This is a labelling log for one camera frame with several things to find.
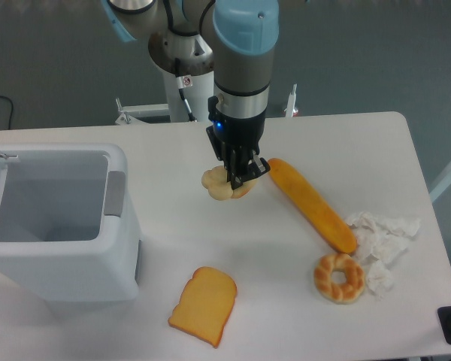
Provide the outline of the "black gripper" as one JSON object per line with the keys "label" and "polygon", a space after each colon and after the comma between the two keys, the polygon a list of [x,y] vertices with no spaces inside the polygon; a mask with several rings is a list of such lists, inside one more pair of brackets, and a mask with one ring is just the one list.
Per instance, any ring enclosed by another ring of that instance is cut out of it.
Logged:
{"label": "black gripper", "polygon": [[265,128],[265,111],[254,117],[238,119],[223,114],[217,96],[207,100],[209,120],[206,128],[214,153],[227,170],[228,180],[233,190],[244,181],[251,181],[267,174],[270,165],[259,157],[259,141]]}

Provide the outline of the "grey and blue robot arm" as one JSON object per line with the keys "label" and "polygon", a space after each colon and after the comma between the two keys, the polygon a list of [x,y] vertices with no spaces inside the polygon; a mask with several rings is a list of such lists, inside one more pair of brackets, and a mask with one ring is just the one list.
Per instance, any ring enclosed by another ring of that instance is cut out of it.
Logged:
{"label": "grey and blue robot arm", "polygon": [[173,121],[209,120],[232,189],[270,169],[259,155],[274,48],[276,1],[105,1],[123,41],[147,41]]}

